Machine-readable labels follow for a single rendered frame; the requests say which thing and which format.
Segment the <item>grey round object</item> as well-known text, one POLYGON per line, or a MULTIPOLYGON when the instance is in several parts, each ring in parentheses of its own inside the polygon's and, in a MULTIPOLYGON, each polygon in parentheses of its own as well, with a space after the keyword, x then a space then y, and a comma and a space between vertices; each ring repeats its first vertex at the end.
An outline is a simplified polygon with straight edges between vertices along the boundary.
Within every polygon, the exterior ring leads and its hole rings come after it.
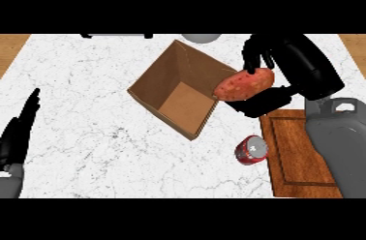
POLYGON ((208 44, 214 42, 220 35, 219 34, 183 34, 188 41, 197 44, 208 44))

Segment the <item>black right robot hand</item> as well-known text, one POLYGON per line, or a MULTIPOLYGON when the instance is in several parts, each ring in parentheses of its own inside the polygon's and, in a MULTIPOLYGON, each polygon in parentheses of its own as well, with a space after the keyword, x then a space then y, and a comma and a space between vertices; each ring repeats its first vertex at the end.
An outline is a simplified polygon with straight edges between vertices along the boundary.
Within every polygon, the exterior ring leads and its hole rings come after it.
POLYGON ((290 87, 272 87, 245 101, 228 102, 250 118, 267 114, 301 94, 310 101, 320 100, 344 89, 344 82, 322 50, 303 34, 253 34, 245 41, 244 68, 254 70, 264 61, 269 69, 279 67, 290 87))

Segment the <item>orange sweet potato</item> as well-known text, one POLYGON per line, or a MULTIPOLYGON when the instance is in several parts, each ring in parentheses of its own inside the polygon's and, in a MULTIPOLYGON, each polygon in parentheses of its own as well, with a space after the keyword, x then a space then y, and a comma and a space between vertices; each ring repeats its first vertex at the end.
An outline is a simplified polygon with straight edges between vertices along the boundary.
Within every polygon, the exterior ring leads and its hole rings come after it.
POLYGON ((275 73, 267 68, 257 68, 251 75, 247 70, 223 79, 214 88, 213 96, 219 101, 245 101, 272 87, 275 73))

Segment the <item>brown cardboard box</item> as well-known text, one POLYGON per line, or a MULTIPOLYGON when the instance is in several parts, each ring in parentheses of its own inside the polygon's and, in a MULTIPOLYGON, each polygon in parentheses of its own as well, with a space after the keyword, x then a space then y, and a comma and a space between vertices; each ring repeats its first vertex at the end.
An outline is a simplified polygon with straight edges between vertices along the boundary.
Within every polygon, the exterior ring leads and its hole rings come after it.
POLYGON ((194 140, 217 105, 216 85, 235 72, 230 66, 174 40, 127 93, 158 119, 194 140))

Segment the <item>red can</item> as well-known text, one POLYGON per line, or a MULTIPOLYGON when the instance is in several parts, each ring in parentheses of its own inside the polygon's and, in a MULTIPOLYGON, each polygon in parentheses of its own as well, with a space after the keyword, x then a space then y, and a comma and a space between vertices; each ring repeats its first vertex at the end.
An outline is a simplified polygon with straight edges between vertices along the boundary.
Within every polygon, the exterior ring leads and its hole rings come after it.
POLYGON ((254 165, 267 158, 269 147, 259 135, 250 135, 235 149, 235 156, 242 165, 254 165))

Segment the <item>brown wooden cutting board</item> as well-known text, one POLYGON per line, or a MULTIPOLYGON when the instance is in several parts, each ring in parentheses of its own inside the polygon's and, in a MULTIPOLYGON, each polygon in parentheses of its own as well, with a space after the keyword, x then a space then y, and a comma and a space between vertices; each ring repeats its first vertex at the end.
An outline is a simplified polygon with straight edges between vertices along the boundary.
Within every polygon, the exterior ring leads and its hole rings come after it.
POLYGON ((269 146, 267 165, 278 197, 341 198, 323 157, 304 130, 303 109, 278 109, 259 118, 269 146))

